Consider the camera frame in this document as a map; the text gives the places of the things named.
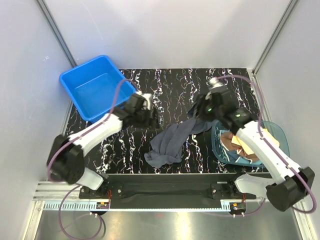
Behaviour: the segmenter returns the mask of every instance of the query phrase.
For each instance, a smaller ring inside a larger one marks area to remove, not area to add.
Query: brown cloth
[[[240,145],[232,143],[231,141],[232,141],[233,136],[234,136],[234,134],[230,131],[226,131],[221,134],[220,141],[228,151],[236,151],[236,153],[239,156],[244,157],[248,160],[251,160],[254,163],[259,160],[257,155],[246,154],[246,152],[243,150],[243,148]]]

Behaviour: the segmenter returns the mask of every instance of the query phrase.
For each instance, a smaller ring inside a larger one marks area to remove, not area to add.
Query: teal laundry basket
[[[268,129],[269,133],[279,141],[279,148],[287,155],[290,156],[289,146],[286,135],[284,131],[277,124],[270,121],[262,122],[263,128]],[[230,152],[226,151],[220,141],[220,136],[223,132],[227,131],[222,123],[218,120],[213,121],[212,123],[212,151],[217,159],[226,164],[240,165],[240,166],[248,166],[248,167],[260,167],[264,168],[265,166],[259,160],[257,162],[250,162],[245,158],[239,159],[237,162],[230,160]]]

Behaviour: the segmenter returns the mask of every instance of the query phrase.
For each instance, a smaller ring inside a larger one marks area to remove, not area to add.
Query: blue plastic bin
[[[286,135],[284,131],[279,127],[277,124],[270,122],[270,121],[263,121],[262,122],[263,127],[268,129],[269,133],[279,141],[280,146],[279,148],[287,155],[290,156],[289,153],[289,146],[287,142]],[[264,168],[265,166],[262,164],[262,162],[259,160],[258,162],[252,162],[250,163],[249,160],[241,160],[239,162],[232,162],[229,161],[229,157],[227,157],[226,153],[227,151],[224,151],[223,146],[221,145],[220,136],[223,131],[226,131],[225,127],[222,125],[222,123],[218,120],[213,121],[212,124],[212,151],[214,155],[218,158],[220,162],[226,163],[226,164],[233,164],[233,165],[240,165],[240,166],[248,166],[248,167],[260,167]]]
[[[110,58],[101,55],[62,73],[60,82],[81,117],[95,123],[111,109],[116,87],[124,78]],[[124,82],[116,105],[127,101],[135,92],[130,82]]]

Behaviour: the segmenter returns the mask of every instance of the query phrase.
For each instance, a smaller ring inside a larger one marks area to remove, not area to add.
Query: white wall
[[[0,33],[0,238],[18,240],[65,120],[70,65],[35,0],[2,0]]]
[[[273,122],[288,138],[292,159],[315,172],[312,190],[320,203],[320,1],[298,3],[258,72]],[[312,216],[320,222],[320,209]]]
[[[290,0],[45,0],[77,63],[253,68]]]

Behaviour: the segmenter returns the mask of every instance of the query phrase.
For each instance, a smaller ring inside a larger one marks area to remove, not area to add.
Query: yellow cloth
[[[263,131],[268,135],[268,137],[270,137],[272,139],[272,141],[275,143],[275,145],[277,147],[280,146],[280,143],[270,134],[270,132],[268,131],[268,129],[264,128]],[[251,154],[255,154],[250,147],[248,147],[247,144],[245,144],[244,141],[242,141],[240,138],[238,138],[237,136],[233,136],[232,140],[231,140],[232,144],[236,144],[242,147],[243,151],[247,154],[247,155],[251,155]]]

